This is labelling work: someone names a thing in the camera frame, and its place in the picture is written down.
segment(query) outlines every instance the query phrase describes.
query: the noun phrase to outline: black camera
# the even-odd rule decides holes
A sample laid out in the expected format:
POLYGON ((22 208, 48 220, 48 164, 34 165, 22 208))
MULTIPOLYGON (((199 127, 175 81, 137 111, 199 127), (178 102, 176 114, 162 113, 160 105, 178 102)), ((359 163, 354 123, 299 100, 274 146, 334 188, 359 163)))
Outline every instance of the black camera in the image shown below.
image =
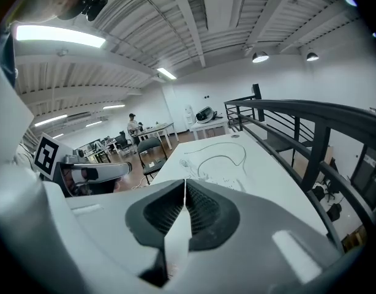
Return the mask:
POLYGON ((89 0, 82 14, 86 15, 88 21, 94 21, 107 3, 108 0, 89 0))

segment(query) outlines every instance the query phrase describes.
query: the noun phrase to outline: brown floor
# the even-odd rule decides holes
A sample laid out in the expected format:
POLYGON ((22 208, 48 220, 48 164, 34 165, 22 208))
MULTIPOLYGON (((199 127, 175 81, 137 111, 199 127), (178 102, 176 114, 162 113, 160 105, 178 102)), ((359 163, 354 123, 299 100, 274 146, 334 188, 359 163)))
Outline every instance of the brown floor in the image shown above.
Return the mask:
MULTIPOLYGON (((217 128, 217 129, 208 130, 207 136, 213 137, 214 134, 215 134, 215 136, 220 136, 220 135, 223 135, 224 133, 225 133, 224 128, 220 127, 220 128, 217 128)), ((203 138, 202 132, 198 132, 198 137, 199 137, 199 139, 203 138)), ((191 133, 191 132, 180 133, 180 134, 178 134, 178 138, 180 140, 180 143, 186 143, 188 141, 195 140, 194 134, 191 133)), ((175 138, 175 135, 171 134, 169 136, 169 140, 170 140, 172 150, 170 150, 169 147, 168 147, 168 144, 166 142, 165 137, 162 137, 161 139, 162 139, 162 146, 164 147, 166 155, 169 158, 169 156, 172 154, 172 152, 176 149, 178 142, 175 138)), ((159 149, 154 148, 152 151, 149 151, 147 154, 142 156, 142 160, 145 163, 148 163, 148 162, 153 161, 155 159, 162 158, 163 156, 164 156, 164 154, 163 154, 163 152, 160 148, 159 149)), ((139 182, 144 177, 144 175, 143 175, 143 170, 142 170, 141 163, 140 163, 140 160, 139 160, 139 155, 137 153, 134 154, 131 151, 131 153, 129 153, 125 156, 123 156, 122 153, 119 153, 119 154, 113 153, 110 156, 110 160, 112 162, 130 162, 132 164, 132 171, 128 175, 123 176, 122 181, 119 182, 120 188, 119 188, 118 191, 130 190, 134 186, 139 185, 139 182)), ((141 182, 141 186, 142 187, 147 186, 146 178, 141 182)))

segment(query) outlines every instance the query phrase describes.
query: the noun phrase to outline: beige shirt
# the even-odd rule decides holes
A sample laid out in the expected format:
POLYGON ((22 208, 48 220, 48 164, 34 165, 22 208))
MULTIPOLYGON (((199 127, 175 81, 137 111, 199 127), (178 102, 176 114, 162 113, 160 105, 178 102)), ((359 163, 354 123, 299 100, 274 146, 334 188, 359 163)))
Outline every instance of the beige shirt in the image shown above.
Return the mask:
POLYGON ((131 135, 132 137, 138 136, 138 133, 139 133, 138 123, 135 120, 129 121, 127 130, 128 130, 128 134, 131 135))

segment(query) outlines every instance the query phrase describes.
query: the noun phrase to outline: ceiling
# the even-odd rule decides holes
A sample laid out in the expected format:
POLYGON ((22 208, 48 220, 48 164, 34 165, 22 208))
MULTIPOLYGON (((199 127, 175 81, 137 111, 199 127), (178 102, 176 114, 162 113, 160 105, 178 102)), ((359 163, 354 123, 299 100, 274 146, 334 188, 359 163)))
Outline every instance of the ceiling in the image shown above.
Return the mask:
POLYGON ((109 0, 93 22, 84 16, 45 25, 105 38, 101 49, 67 42, 15 42, 16 91, 52 136, 83 128, 141 94, 163 67, 177 77, 256 49, 284 54, 358 19, 344 0, 109 0))

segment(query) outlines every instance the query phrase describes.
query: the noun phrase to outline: railing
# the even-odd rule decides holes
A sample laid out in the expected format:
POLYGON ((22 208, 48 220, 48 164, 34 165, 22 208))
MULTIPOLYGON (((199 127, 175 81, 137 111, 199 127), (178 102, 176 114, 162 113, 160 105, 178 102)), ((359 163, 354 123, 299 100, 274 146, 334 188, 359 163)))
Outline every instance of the railing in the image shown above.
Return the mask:
POLYGON ((370 234, 372 232, 375 225, 375 216, 372 210, 354 187, 338 174, 337 171, 330 167, 324 161, 324 158, 328 148, 331 129, 348 135, 376 150, 375 114, 344 105, 306 100, 253 100, 252 96, 225 102, 225 108, 230 127, 233 128, 233 130, 245 130, 251 134, 251 136, 257 139, 258 143, 286 169, 316 209, 327 228, 328 237, 341 252, 343 252, 343 247, 334 226, 312 192, 313 185, 320 172, 339 188, 340 192, 348 200, 349 204, 351 204, 352 208, 361 219, 367 233, 370 234), (255 118, 255 111, 257 114, 269 116, 267 113, 264 113, 264 110, 280 116, 285 121, 281 124, 294 131, 293 137, 275 127, 263 123, 264 117, 262 119, 255 118), (301 119, 313 122, 315 124, 314 131, 302 125, 301 119), (244 123, 256 124, 258 127, 266 130, 267 133, 273 134, 279 140, 290 145, 293 149, 293 158, 295 151, 298 151, 304 156, 308 160, 308 164, 303 178, 279 155, 276 149, 266 140, 261 139, 244 123), (309 150, 303 142, 300 142, 300 137, 305 139, 307 139, 306 137, 310 137, 312 139, 309 145, 312 147, 312 150, 309 150))

